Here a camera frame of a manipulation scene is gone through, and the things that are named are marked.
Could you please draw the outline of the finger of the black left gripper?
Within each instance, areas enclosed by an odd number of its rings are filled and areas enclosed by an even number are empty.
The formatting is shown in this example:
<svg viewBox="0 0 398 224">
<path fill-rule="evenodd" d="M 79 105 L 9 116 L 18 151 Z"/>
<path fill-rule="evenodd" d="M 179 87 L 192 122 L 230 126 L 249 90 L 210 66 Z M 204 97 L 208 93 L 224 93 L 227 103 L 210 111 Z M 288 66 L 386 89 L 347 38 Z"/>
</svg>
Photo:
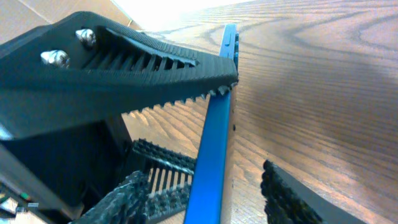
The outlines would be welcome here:
<svg viewBox="0 0 398 224">
<path fill-rule="evenodd" d="M 144 162 L 144 173 L 148 175 L 143 222 L 158 223 L 184 211 L 197 160 L 145 139 L 133 141 L 129 150 Z"/>
<path fill-rule="evenodd" d="M 23 139 L 225 93 L 233 60 L 81 11 L 1 45 L 1 137 Z"/>
</svg>

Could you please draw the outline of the blue Galaxy smartphone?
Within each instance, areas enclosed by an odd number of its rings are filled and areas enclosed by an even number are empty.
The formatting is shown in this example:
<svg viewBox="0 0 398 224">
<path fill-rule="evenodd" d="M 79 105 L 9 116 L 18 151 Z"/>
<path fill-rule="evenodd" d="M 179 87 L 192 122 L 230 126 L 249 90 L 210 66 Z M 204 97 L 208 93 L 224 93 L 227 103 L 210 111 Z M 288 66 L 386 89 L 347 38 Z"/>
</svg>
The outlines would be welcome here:
<svg viewBox="0 0 398 224">
<path fill-rule="evenodd" d="M 209 100 L 184 224 L 231 222 L 235 102 L 235 85 Z"/>
</svg>

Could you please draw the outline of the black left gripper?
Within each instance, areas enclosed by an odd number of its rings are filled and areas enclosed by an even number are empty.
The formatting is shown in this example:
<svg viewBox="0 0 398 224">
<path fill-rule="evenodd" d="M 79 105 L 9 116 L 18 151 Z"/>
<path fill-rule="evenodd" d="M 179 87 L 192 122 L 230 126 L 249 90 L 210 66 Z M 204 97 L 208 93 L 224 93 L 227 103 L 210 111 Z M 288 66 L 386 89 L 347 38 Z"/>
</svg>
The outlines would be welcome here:
<svg viewBox="0 0 398 224">
<path fill-rule="evenodd" d="M 120 115 L 1 141 L 1 189 L 49 223 L 79 218 L 123 179 L 131 137 Z"/>
</svg>

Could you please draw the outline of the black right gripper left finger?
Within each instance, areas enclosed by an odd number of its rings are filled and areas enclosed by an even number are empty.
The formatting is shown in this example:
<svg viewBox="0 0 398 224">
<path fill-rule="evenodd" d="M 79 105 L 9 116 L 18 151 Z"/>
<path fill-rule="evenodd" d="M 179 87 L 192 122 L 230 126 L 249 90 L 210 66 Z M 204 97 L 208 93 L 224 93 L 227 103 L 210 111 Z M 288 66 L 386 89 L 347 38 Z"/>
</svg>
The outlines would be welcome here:
<svg viewBox="0 0 398 224">
<path fill-rule="evenodd" d="M 71 224 L 144 223 L 149 176 L 135 171 Z"/>
</svg>

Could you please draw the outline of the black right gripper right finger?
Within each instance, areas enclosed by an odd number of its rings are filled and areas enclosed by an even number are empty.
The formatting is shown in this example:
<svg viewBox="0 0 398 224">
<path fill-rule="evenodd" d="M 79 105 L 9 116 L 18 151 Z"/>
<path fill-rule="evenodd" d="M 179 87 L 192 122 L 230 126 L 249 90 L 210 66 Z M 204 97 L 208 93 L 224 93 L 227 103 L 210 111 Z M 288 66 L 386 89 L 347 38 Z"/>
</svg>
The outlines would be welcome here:
<svg viewBox="0 0 398 224">
<path fill-rule="evenodd" d="M 263 163 L 261 194 L 270 224 L 364 224 L 266 160 Z"/>
</svg>

